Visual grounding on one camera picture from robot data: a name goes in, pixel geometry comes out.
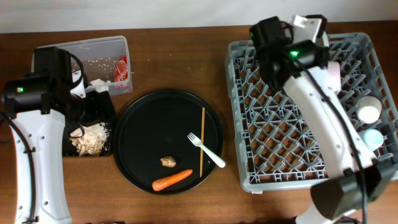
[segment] table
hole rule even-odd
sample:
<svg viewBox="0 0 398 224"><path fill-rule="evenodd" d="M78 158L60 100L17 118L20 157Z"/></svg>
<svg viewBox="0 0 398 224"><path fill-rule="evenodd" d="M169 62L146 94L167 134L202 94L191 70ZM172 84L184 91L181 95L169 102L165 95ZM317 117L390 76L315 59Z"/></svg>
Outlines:
<svg viewBox="0 0 398 224"><path fill-rule="evenodd" d="M184 29L97 30L0 35L0 86L30 70L35 47L123 35L127 38L133 92L112 96L118 116L134 100L151 91L176 88L190 91L214 108L224 129L224 169L198 187L162 197L131 185L113 156L63 158L67 203L74 223L251 223L291 218L311 203L308 189L251 195L239 184L234 147L234 124L228 98L224 58L228 44L247 40L249 26ZM370 35L391 93L398 102L398 21L349 22L328 25L331 34L365 32ZM11 137L2 127L1 137ZM12 223L16 210L16 158L12 144L0 145L0 223ZM398 220L398 182L369 206L369 222Z"/></svg>

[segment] green light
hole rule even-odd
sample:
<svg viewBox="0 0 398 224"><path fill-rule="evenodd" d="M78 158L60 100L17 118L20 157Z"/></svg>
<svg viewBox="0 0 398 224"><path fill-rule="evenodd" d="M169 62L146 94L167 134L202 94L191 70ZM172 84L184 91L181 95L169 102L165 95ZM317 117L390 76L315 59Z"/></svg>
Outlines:
<svg viewBox="0 0 398 224"><path fill-rule="evenodd" d="M290 55L291 55L292 57L297 57L298 54L299 54L298 51L291 51L291 52L290 52Z"/></svg>

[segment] gray plastic container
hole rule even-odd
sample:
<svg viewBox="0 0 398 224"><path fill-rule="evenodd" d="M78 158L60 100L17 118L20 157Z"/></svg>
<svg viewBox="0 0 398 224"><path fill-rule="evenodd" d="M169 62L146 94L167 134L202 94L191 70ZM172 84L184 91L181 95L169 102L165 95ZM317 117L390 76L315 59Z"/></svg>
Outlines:
<svg viewBox="0 0 398 224"><path fill-rule="evenodd" d="M329 40L331 60L340 63L338 97L352 124L357 131L374 128L383 134L384 144L374 151L380 160L397 157L398 112L369 36L333 34ZM225 60L243 190L261 194L323 182L327 169L306 121L288 96L271 95L259 78L254 55L251 40L232 42ZM380 119L373 124L360 122L355 113L356 101L366 95L375 96L383 105Z"/></svg>
<svg viewBox="0 0 398 224"><path fill-rule="evenodd" d="M62 44L53 44L42 47L58 47L76 55L83 63L89 85L86 92L107 86L110 95L118 95L132 92L132 68L130 63L129 48L127 40L123 36L104 37L90 40L79 40ZM128 77L124 81L115 82L113 73L121 57L127 56ZM78 70L78 65L71 58L72 71ZM90 81L101 79L111 81L101 85L91 85Z"/></svg>

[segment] fork handle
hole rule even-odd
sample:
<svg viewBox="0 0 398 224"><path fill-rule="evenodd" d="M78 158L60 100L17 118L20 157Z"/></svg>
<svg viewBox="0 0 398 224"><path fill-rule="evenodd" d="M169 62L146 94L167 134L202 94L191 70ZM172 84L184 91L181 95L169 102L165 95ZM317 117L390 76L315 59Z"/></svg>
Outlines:
<svg viewBox="0 0 398 224"><path fill-rule="evenodd" d="M225 167L225 162L222 160L222 158L218 157L214 152L212 152L210 149L208 149L206 146L201 145L200 146L204 152L207 154L207 156L210 157L210 159L213 160L219 167L224 168Z"/></svg>

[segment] orange carrot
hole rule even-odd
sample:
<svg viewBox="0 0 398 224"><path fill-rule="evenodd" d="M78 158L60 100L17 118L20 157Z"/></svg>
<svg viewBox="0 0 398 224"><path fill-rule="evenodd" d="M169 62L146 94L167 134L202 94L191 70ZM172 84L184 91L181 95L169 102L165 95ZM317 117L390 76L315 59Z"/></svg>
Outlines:
<svg viewBox="0 0 398 224"><path fill-rule="evenodd" d="M179 172L178 174L171 175L170 177L164 177L164 178L161 178L159 180L155 180L152 183L152 188L155 191L163 190L166 187L171 186L171 185L173 185L173 184L175 184L177 182L180 182L181 180L189 177L189 175L191 175L191 174L192 174L192 170L188 169L188 170L184 170L182 172Z"/></svg>

